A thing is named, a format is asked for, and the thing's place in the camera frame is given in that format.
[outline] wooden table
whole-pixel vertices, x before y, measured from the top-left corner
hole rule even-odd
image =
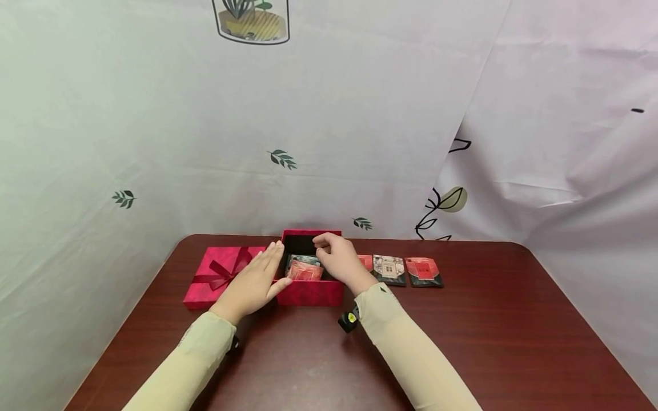
[[[274,239],[192,235],[181,241],[67,410],[120,410],[165,359],[200,315],[181,301],[207,247]],[[484,410],[654,409],[524,247],[353,242],[361,254],[436,260],[444,289],[392,289]],[[245,319],[238,329],[241,351],[226,357],[193,410],[411,410],[363,330],[346,335],[336,323],[353,306],[348,292],[343,307],[272,304]]]

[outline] left hand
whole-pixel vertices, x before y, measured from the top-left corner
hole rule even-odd
[[[271,242],[231,281],[210,311],[236,326],[240,320],[264,306],[292,283],[282,278],[272,284],[284,254],[281,241]]]

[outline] hand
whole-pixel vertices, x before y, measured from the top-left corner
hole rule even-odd
[[[270,302],[292,283],[282,278],[272,284],[284,254],[281,241],[271,242],[231,281],[210,311],[236,326],[240,320]]]
[[[324,233],[315,237],[313,243],[322,265],[332,277],[348,286],[355,297],[377,284],[377,279],[361,264],[350,240]]]

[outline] white backdrop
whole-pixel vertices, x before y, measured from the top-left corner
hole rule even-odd
[[[530,247],[658,403],[658,5],[388,3],[264,46],[0,0],[1,409],[62,409],[185,235],[308,225]]]
[[[211,0],[0,1],[0,409],[63,408],[186,235],[408,236],[508,1],[270,2],[283,44]]]

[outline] beige sleeve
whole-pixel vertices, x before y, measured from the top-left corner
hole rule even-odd
[[[226,320],[202,314],[124,411],[188,411],[230,349],[235,332]]]
[[[382,283],[355,299],[361,324],[415,410],[478,410],[480,405],[439,348]]]

